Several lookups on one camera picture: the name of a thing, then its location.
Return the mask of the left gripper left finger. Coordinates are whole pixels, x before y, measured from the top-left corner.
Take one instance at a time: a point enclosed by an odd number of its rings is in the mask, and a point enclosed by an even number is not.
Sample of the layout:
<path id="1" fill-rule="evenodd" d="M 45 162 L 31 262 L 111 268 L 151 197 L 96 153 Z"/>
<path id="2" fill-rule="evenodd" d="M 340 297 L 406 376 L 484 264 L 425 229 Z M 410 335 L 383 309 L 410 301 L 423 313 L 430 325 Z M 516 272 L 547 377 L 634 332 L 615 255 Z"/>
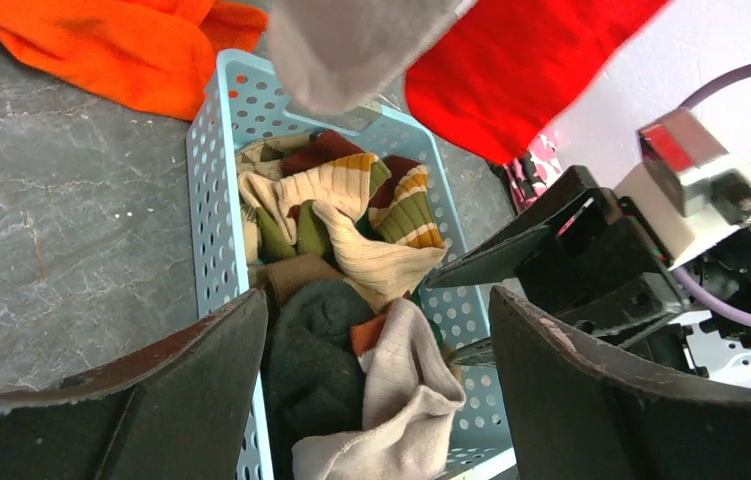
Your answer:
<path id="1" fill-rule="evenodd" d="M 45 390 L 0 394 L 0 479 L 232 479 L 267 328 L 251 289 Z"/>

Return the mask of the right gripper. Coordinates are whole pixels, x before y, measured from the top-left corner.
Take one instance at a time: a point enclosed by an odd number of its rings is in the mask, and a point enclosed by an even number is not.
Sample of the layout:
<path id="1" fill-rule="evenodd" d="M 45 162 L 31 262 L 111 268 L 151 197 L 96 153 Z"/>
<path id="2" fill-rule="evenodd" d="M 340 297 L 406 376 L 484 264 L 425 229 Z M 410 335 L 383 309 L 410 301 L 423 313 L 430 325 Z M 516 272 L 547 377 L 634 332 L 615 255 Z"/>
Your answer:
<path id="1" fill-rule="evenodd" d="M 684 313 L 689 302 L 639 219 L 583 166 L 566 169 L 522 215 L 433 272 L 432 289 L 517 276 L 527 299 L 613 345 L 631 345 Z M 447 356 L 456 367 L 495 368 L 491 337 Z"/>

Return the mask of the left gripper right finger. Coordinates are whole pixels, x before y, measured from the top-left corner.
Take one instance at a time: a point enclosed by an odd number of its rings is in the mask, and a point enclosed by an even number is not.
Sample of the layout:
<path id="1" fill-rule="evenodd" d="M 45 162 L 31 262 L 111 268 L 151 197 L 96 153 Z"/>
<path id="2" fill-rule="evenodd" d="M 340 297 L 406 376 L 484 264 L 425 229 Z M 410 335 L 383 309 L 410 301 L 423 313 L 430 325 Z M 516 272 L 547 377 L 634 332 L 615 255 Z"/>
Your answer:
<path id="1" fill-rule="evenodd" d="M 751 389 L 644 360 L 503 287 L 488 317 L 523 479 L 751 479 Z"/>

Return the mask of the grey beige sock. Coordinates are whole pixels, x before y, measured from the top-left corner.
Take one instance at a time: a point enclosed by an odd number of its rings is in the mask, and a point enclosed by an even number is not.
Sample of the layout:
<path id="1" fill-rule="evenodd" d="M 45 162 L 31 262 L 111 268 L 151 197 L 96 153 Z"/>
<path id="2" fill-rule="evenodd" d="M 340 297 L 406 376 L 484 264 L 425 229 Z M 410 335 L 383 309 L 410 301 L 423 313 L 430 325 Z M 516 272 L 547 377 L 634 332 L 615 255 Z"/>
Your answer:
<path id="1" fill-rule="evenodd" d="M 452 0 L 298 0 L 273 3 L 268 56 L 288 95 L 317 114 L 377 94 L 470 8 Z"/>
<path id="2" fill-rule="evenodd" d="M 310 436 L 292 448 L 296 479 L 434 479 L 466 396 L 445 364 L 423 312 L 389 307 L 366 372 L 362 427 Z"/>

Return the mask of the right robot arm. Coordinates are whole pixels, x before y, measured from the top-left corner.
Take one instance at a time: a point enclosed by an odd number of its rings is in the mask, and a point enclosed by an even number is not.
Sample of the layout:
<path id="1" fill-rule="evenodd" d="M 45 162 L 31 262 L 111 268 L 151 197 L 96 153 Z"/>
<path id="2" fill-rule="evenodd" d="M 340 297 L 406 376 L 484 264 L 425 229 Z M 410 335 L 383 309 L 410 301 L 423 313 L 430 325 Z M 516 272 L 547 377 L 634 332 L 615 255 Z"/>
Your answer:
<path id="1" fill-rule="evenodd" d="M 682 267 L 641 205 L 567 169 L 514 221 L 427 280 L 456 288 L 517 279 L 527 299 L 564 323 L 656 363 L 751 388 L 751 187 L 736 174 L 714 200 L 747 223 Z"/>

